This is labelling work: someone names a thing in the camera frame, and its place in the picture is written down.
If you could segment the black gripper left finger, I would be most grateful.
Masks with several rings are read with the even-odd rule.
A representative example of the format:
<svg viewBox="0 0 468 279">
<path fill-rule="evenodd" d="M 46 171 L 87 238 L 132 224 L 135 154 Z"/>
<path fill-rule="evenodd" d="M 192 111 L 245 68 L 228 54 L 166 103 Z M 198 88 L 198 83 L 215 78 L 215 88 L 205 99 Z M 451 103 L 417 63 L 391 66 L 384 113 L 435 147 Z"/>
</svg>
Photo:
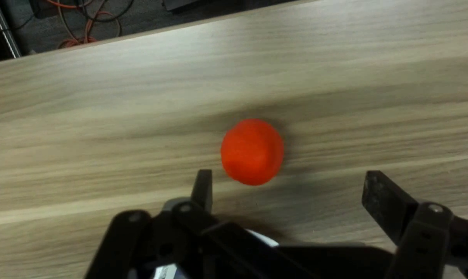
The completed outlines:
<svg viewBox="0 0 468 279">
<path fill-rule="evenodd" d="M 212 170 L 200 168 L 195 176 L 191 198 L 197 201 L 205 210 L 212 209 Z"/>
</svg>

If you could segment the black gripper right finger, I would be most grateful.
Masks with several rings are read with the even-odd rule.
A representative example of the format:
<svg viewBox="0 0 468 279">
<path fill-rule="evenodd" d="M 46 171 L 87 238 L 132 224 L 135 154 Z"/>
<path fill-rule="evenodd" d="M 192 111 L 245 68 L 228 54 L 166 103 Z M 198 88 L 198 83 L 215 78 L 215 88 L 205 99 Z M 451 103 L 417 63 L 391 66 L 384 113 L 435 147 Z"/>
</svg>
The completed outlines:
<svg viewBox="0 0 468 279">
<path fill-rule="evenodd" d="M 366 171 L 361 204 L 394 243 L 401 240 L 418 207 L 418 201 L 381 170 Z"/>
</svg>

